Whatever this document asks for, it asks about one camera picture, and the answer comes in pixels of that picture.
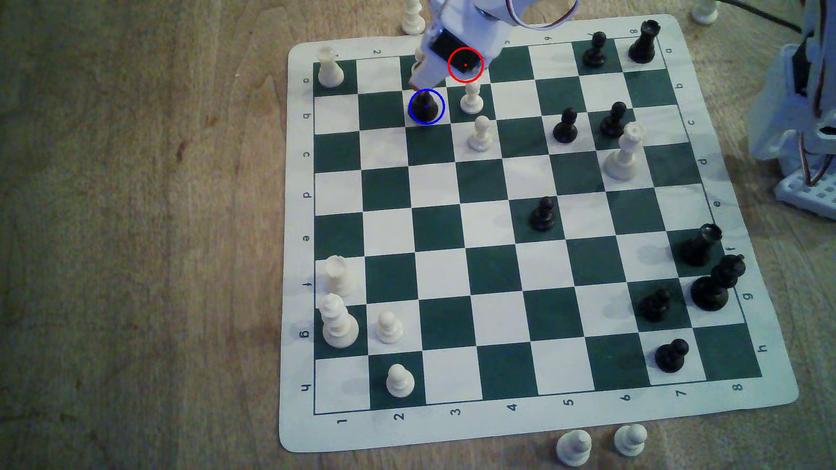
red circle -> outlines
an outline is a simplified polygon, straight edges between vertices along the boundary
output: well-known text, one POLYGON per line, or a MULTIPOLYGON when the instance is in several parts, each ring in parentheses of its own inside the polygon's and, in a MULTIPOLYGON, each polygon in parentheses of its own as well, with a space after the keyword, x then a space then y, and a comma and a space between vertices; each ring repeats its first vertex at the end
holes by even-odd
POLYGON ((458 48, 458 49, 456 49, 456 50, 454 50, 454 51, 453 51, 453 54, 450 54, 450 57, 448 57, 448 58, 447 58, 447 72, 450 72, 450 76, 451 76, 451 77, 452 77, 455 81, 457 81, 457 82, 459 82, 459 83, 469 84, 469 83, 471 83, 471 82, 474 82, 474 81, 478 80, 478 79, 479 79, 479 77, 481 77, 481 76, 482 76, 482 72, 484 72, 484 71, 485 71, 485 61, 482 59, 482 55, 481 55, 481 54, 479 54, 479 51, 475 50, 474 48, 468 48, 468 47, 458 48), (459 80, 459 79, 458 79, 458 78, 457 78, 457 77, 453 74, 453 69, 451 69, 451 68, 450 68, 450 60, 453 58, 453 56, 454 56, 454 55, 456 55, 456 53, 457 53, 457 52, 459 52, 459 51, 460 51, 460 50, 462 50, 462 49, 470 49, 471 51, 475 52, 475 53, 476 53, 476 55, 478 55, 478 56, 479 56, 479 63, 480 63, 480 64, 482 64, 482 68, 481 68, 481 69, 479 69, 479 75, 477 75, 476 77, 474 77, 474 78, 472 78, 472 79, 469 79, 469 80, 459 80))

chess mat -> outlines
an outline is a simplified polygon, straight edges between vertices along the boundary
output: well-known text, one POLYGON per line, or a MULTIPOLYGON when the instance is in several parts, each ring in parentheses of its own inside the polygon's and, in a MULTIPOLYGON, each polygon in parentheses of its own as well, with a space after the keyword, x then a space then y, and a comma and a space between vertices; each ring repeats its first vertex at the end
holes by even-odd
POLYGON ((419 125, 407 105, 420 38, 328 42, 344 82, 319 85, 316 51, 290 54, 283 281, 282 444, 346 450, 698 415, 794 401, 798 388, 680 27, 667 15, 573 21, 550 32, 515 28, 479 79, 494 143, 471 150, 477 115, 464 84, 434 88, 445 111, 419 125), (638 27, 662 26, 649 64, 627 57, 638 27), (605 65, 581 56, 604 31, 605 65), (634 179, 600 166, 618 140, 599 131, 615 101, 647 129, 634 179), (564 108, 578 138, 551 135, 564 108), (528 226, 543 196, 557 223, 528 226), (707 222, 723 229, 711 262, 677 247, 707 222), (705 312, 689 287, 724 253, 747 272, 728 305, 705 312), (324 260, 347 259, 358 287, 345 297, 359 338, 335 349, 316 305, 324 260), (670 312, 637 315, 666 287, 670 312), (378 315, 404 335, 378 340, 378 315), (653 354, 691 347, 668 374, 653 354), (402 364, 415 390, 386 390, 402 364))

black cable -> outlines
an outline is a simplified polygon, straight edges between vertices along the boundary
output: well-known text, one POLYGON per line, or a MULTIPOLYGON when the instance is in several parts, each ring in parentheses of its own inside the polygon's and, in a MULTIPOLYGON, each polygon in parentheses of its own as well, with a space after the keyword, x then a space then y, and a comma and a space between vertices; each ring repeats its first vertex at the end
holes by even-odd
POLYGON ((733 5, 733 6, 738 7, 738 8, 742 8, 742 9, 748 11, 749 13, 756 14, 757 16, 759 16, 763 19, 769 20, 769 21, 771 21, 775 24, 780 24, 781 26, 783 26, 785 28, 790 28, 790 29, 792 29, 792 31, 795 31, 796 33, 801 34, 801 27, 799 27, 797 24, 790 23, 789 21, 787 21, 785 19, 780 19, 779 17, 777 17, 775 15, 764 12, 763 10, 759 10, 759 9, 753 7, 752 5, 741 2, 740 0, 717 0, 717 1, 722 2, 722 3, 727 3, 729 5, 733 5))

white pawn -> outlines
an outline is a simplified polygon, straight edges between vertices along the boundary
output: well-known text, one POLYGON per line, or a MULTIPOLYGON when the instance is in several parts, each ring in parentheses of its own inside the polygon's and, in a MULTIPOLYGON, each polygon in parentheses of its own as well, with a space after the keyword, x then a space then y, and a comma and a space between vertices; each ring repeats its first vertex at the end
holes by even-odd
POLYGON ((400 28, 413 36, 423 33, 426 21, 421 17, 421 0, 405 0, 404 5, 405 16, 400 28))
POLYGON ((645 138, 645 127, 637 122, 624 126, 624 134, 619 138, 617 151, 610 152, 604 159, 604 172, 618 181, 629 181, 635 176, 637 164, 635 152, 645 138))
POLYGON ((615 432, 615 449, 625 457, 635 457, 645 450, 647 430, 640 424, 622 426, 615 432))
POLYGON ((493 145, 493 135, 490 132, 491 120, 479 116, 473 123, 473 134, 467 138, 467 144, 475 151, 486 151, 493 145))
POLYGON ((583 429, 575 429, 563 434, 555 447, 560 462, 570 467, 584 465, 589 459, 590 449, 592 449, 592 437, 583 429))
POLYGON ((325 260, 325 274, 328 276, 328 291, 340 297, 348 297, 357 287, 357 278, 341 256, 333 255, 325 260))
POLYGON ((377 319, 377 337, 391 345, 404 335, 404 324, 390 311, 380 314, 377 319))
POLYGON ((325 323, 322 327, 322 336, 326 343, 334 348, 342 349, 351 346, 357 340, 360 331, 357 319, 351 316, 342 298, 337 294, 326 295, 322 305, 319 306, 319 312, 325 323))
POLYGON ((465 84, 465 95, 461 97, 461 110, 474 115, 482 110, 485 101, 479 96, 479 83, 475 80, 465 84))
POLYGON ((396 398, 403 398, 415 389, 415 377, 403 365, 395 364, 389 368, 386 377, 386 390, 396 398))
POLYGON ((317 53, 319 59, 319 83, 325 88, 333 88, 343 83, 345 73, 337 64, 337 54, 328 46, 317 53))

wooden table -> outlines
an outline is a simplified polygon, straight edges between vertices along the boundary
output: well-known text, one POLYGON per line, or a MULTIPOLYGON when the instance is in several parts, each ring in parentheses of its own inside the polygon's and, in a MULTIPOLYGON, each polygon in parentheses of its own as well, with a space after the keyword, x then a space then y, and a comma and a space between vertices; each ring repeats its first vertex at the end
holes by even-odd
MULTIPOLYGON (((565 8, 527 11, 543 22, 565 8)), ((795 22, 797 5, 765 0, 795 22)), ((745 113, 797 36, 679 18, 801 388, 798 401, 589 429, 586 467, 836 462, 836 223, 775 202, 745 113)), ((288 51, 400 34, 399 1, 0 2, 0 467, 549 468, 561 432, 328 454, 278 443, 288 51)))

